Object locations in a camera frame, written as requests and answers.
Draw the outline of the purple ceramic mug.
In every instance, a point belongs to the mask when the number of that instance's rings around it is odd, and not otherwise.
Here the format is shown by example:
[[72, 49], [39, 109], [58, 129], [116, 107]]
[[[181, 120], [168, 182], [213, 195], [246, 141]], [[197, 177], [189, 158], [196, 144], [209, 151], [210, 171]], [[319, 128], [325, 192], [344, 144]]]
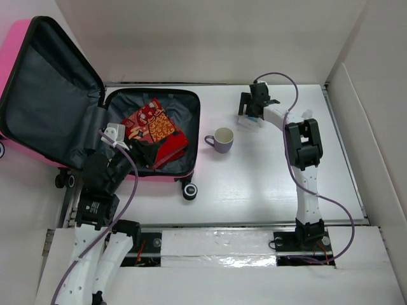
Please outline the purple ceramic mug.
[[222, 127], [218, 128], [213, 135], [204, 137], [205, 143], [215, 149], [220, 154], [226, 154], [232, 147], [234, 133], [231, 129]]

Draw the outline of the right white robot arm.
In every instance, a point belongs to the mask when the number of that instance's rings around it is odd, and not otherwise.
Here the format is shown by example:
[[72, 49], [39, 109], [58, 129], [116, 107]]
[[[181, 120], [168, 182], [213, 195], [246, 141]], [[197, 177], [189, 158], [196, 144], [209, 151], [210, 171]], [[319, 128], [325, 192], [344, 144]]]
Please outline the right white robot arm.
[[255, 82], [249, 88], [249, 93], [241, 93], [239, 121], [253, 126], [257, 119], [262, 119], [282, 132], [284, 152], [296, 184], [295, 230], [274, 233], [274, 248], [283, 252], [311, 251], [325, 236], [317, 197], [317, 168], [323, 155], [318, 122], [281, 106], [278, 100], [270, 97], [265, 82]]

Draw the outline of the white wet wipes pack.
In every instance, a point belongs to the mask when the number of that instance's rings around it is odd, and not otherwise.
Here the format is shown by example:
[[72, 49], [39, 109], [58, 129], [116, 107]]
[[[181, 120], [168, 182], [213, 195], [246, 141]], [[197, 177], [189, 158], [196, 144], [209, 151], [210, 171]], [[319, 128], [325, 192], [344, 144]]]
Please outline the white wet wipes pack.
[[246, 132], [258, 133], [262, 127], [262, 120], [260, 118], [242, 115], [238, 116], [238, 125]]

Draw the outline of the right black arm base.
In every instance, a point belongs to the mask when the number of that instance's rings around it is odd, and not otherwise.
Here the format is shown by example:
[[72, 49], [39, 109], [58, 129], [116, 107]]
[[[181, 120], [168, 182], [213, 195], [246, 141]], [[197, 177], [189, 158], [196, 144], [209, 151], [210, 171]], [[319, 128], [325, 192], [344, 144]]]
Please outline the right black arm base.
[[335, 266], [329, 234], [322, 238], [301, 244], [293, 231], [276, 231], [268, 247], [275, 252], [278, 266]]

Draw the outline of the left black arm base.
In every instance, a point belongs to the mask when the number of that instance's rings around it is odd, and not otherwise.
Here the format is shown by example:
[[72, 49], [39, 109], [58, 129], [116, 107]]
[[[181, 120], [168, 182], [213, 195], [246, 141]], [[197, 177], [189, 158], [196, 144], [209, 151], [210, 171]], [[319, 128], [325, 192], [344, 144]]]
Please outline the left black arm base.
[[121, 263], [121, 267], [160, 267], [161, 232], [142, 232], [138, 244], [133, 246]]

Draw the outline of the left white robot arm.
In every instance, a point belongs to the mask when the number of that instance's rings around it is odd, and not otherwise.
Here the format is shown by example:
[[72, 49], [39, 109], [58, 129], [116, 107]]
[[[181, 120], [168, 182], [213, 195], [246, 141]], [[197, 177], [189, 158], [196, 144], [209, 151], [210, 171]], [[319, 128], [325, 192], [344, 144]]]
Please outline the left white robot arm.
[[141, 226], [122, 216], [138, 188], [137, 165], [152, 165], [154, 145], [113, 143], [108, 158], [94, 153], [83, 165], [83, 188], [74, 219], [74, 246], [52, 304], [104, 304], [104, 296], [128, 252], [141, 246]]

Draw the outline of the pink kids suitcase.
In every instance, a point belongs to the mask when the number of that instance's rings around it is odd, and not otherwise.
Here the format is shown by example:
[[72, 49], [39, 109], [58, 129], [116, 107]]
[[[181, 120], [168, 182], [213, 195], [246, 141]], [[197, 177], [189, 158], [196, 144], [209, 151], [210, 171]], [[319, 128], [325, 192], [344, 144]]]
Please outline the pink kids suitcase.
[[137, 165], [139, 177], [179, 181], [185, 199], [196, 198], [191, 181], [198, 152], [200, 99], [170, 88], [122, 88], [106, 92], [104, 82], [67, 33], [51, 17], [12, 24], [1, 45], [1, 135], [59, 167], [57, 188], [72, 187], [94, 153], [111, 158], [116, 149], [100, 131], [157, 98], [189, 140], [182, 158], [160, 169]]

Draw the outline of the red patterned cloth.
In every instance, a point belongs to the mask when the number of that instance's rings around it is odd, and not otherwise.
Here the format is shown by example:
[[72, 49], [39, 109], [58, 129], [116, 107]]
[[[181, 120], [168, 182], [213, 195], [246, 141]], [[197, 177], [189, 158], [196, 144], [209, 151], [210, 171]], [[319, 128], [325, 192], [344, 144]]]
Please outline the red patterned cloth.
[[165, 150], [169, 153], [167, 163], [182, 158], [186, 153], [189, 140], [174, 121], [167, 116], [157, 98], [150, 100], [129, 117], [123, 119], [121, 123], [125, 126], [125, 139], [131, 144], [136, 144], [138, 141], [149, 143], [164, 141]]

